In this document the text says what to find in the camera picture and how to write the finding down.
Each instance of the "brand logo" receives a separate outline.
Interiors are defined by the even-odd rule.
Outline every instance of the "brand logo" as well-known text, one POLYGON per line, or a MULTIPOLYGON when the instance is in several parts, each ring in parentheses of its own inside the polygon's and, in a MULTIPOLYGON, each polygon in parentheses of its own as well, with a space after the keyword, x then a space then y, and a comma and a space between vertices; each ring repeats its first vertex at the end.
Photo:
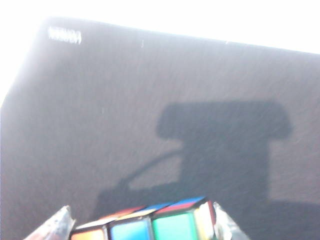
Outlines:
POLYGON ((70 44, 81 44, 81 32, 63 27, 50 26, 48 28, 48 37, 51 40, 61 41, 70 44))

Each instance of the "gray surface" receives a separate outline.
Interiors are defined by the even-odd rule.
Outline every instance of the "gray surface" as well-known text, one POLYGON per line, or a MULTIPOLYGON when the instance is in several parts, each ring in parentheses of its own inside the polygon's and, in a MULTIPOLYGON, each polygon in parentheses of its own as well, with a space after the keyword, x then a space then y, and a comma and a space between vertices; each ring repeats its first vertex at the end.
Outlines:
POLYGON ((1 237, 207 195, 251 239, 319 239, 320 56, 50 19, 1 109, 1 237), (82 32, 47 40, 46 27, 82 32))

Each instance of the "green sticker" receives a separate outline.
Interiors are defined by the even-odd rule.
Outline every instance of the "green sticker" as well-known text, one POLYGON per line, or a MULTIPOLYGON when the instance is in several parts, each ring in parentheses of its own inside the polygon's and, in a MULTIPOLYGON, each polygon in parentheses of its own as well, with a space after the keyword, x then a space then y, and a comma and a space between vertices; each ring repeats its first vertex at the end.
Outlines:
POLYGON ((192 213, 161 217, 152 226, 156 240, 198 240, 192 213))

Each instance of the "rubik's cube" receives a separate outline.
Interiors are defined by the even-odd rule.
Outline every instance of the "rubik's cube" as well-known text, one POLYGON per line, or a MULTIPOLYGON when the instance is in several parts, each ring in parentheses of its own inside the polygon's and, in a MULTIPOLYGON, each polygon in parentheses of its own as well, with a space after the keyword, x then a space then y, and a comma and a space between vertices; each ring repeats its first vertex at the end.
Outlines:
POLYGON ((124 209, 78 226, 70 240, 212 240, 216 215, 205 197, 124 209))

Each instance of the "bright background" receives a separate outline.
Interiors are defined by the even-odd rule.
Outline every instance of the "bright background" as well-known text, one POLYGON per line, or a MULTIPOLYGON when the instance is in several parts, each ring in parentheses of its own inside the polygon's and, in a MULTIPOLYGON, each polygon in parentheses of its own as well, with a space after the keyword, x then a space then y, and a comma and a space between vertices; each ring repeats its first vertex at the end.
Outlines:
POLYGON ((316 0, 6 0, 0 4, 0 105, 49 16, 320 54, 319 7, 316 0))

